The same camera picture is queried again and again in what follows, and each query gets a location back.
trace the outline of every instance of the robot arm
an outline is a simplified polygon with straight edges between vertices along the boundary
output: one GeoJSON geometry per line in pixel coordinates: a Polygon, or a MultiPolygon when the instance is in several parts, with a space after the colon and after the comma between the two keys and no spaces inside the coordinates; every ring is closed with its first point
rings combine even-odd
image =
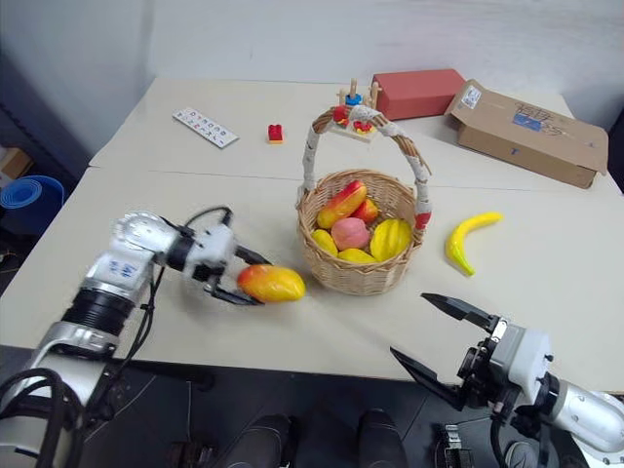
{"type": "MultiPolygon", "coordinates": [[[[554,357],[542,331],[524,329],[490,315],[462,300],[439,294],[422,295],[456,320],[467,320],[490,333],[472,347],[457,373],[461,387],[451,390],[437,375],[408,356],[391,349],[418,383],[438,394],[457,410],[492,407],[492,445],[501,466],[498,429],[511,415],[521,434],[540,441],[553,425],[605,465],[624,464],[624,405],[601,392],[588,392],[548,372],[554,357]]],[[[548,451],[542,448],[542,465],[548,451]]]]}
{"type": "Polygon", "coordinates": [[[60,468],[77,463],[81,442],[76,434],[90,422],[86,419],[99,419],[98,405],[118,373],[110,368],[110,358],[126,319],[146,288],[153,288],[156,266],[204,283],[214,297],[260,304],[241,292],[224,290],[219,281],[234,256],[246,263],[269,262],[237,245],[229,209],[211,211],[223,212],[221,222],[199,233],[146,212],[117,221],[109,249],[89,270],[61,320],[50,326],[26,370],[0,386],[0,466],[60,468]],[[59,395],[61,404],[54,407],[59,395]]]}

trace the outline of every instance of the toy banana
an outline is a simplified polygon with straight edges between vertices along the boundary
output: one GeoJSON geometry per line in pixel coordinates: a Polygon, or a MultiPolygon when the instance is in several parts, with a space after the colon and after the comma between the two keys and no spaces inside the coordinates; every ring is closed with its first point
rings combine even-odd
{"type": "Polygon", "coordinates": [[[464,253],[464,237],[466,237],[466,234],[479,227],[493,224],[502,218],[503,215],[497,212],[477,214],[459,223],[447,237],[445,246],[447,257],[459,267],[462,273],[467,276],[475,274],[475,269],[468,263],[464,253]]]}

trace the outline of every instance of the toy mango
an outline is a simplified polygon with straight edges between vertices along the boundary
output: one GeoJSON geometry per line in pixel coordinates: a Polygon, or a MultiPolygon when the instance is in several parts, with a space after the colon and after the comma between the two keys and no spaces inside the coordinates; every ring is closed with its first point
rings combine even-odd
{"type": "Polygon", "coordinates": [[[338,253],[338,258],[341,258],[352,263],[377,263],[373,257],[360,249],[347,249],[338,253]]]}
{"type": "Polygon", "coordinates": [[[386,219],[372,233],[370,253],[377,261],[400,254],[411,242],[411,226],[402,219],[386,219]]]}
{"type": "Polygon", "coordinates": [[[305,284],[298,273],[282,266],[249,266],[238,275],[237,283],[245,294],[261,302],[299,300],[305,295],[305,284]]]}
{"type": "Polygon", "coordinates": [[[317,229],[311,234],[312,239],[319,245],[321,249],[331,256],[338,255],[338,247],[335,246],[332,236],[328,231],[317,229]]]}
{"type": "Polygon", "coordinates": [[[331,236],[339,250],[361,249],[369,243],[371,234],[358,217],[339,219],[331,227],[331,236]]]}
{"type": "Polygon", "coordinates": [[[316,222],[323,229],[330,229],[339,219],[349,217],[367,198],[367,187],[354,180],[344,187],[319,211],[316,222]]]}
{"type": "Polygon", "coordinates": [[[373,200],[367,198],[360,207],[351,214],[351,217],[358,217],[366,224],[373,222],[379,215],[379,208],[373,200]]]}

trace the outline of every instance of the yellow toy piece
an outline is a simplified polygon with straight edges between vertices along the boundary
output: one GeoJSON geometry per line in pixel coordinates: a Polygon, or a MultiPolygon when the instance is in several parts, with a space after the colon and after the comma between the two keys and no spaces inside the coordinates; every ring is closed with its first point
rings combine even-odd
{"type": "Polygon", "coordinates": [[[498,212],[487,212],[477,214],[470,217],[453,229],[450,235],[447,237],[447,243],[445,245],[445,253],[447,258],[459,267],[461,272],[466,276],[472,276],[475,274],[475,269],[466,260],[464,253],[464,238],[470,231],[479,227],[488,226],[503,218],[503,215],[498,212]]]}
{"type": "Polygon", "coordinates": [[[375,127],[370,127],[368,130],[355,129],[355,131],[360,135],[368,135],[375,132],[377,129],[375,127]]]}
{"type": "Polygon", "coordinates": [[[338,258],[352,263],[377,263],[377,260],[360,249],[346,249],[338,254],[338,258]]]}
{"type": "Polygon", "coordinates": [[[312,239],[314,239],[319,247],[325,252],[327,252],[331,256],[338,255],[338,247],[335,246],[332,235],[328,231],[324,229],[317,229],[311,234],[311,236],[312,239]]]}
{"type": "Polygon", "coordinates": [[[374,228],[370,253],[385,261],[404,251],[411,242],[411,226],[402,219],[386,219],[374,228]]]}

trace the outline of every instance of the white table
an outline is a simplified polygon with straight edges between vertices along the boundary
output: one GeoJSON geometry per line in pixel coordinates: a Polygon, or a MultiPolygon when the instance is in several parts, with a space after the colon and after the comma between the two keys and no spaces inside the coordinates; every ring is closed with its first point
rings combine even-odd
{"type": "MultiPolygon", "coordinates": [[[[180,274],[168,270],[139,359],[407,379],[388,351],[396,346],[454,381],[466,348],[485,334],[419,297],[433,292],[545,330],[559,377],[624,390],[615,364],[624,328],[621,200],[582,190],[432,187],[436,209],[406,278],[387,294],[353,297],[310,278],[295,235],[297,186],[283,179],[89,169],[0,299],[0,343],[37,345],[107,247],[117,217],[143,209],[182,222],[225,203],[234,210],[240,241],[300,271],[307,296],[241,308],[188,291],[180,274]],[[488,210],[506,218],[467,240],[477,274],[465,278],[445,262],[445,237],[459,220],[488,210]]],[[[130,319],[126,345],[139,317],[130,319]]]]}
{"type": "MultiPolygon", "coordinates": [[[[337,84],[237,82],[156,78],[111,141],[91,161],[107,169],[225,176],[302,179],[303,146],[312,121],[337,104],[337,84]],[[194,107],[240,137],[219,149],[172,118],[194,107]],[[280,123],[286,141],[266,143],[267,126],[280,123]]],[[[521,93],[517,98],[571,116],[559,95],[521,93]]],[[[580,189],[455,144],[451,118],[400,121],[433,171],[433,186],[544,190],[580,189]]],[[[326,134],[316,174],[368,168],[412,182],[413,175],[394,142],[378,136],[371,144],[326,134]]],[[[609,176],[597,175],[592,193],[619,194],[609,176]]]]}

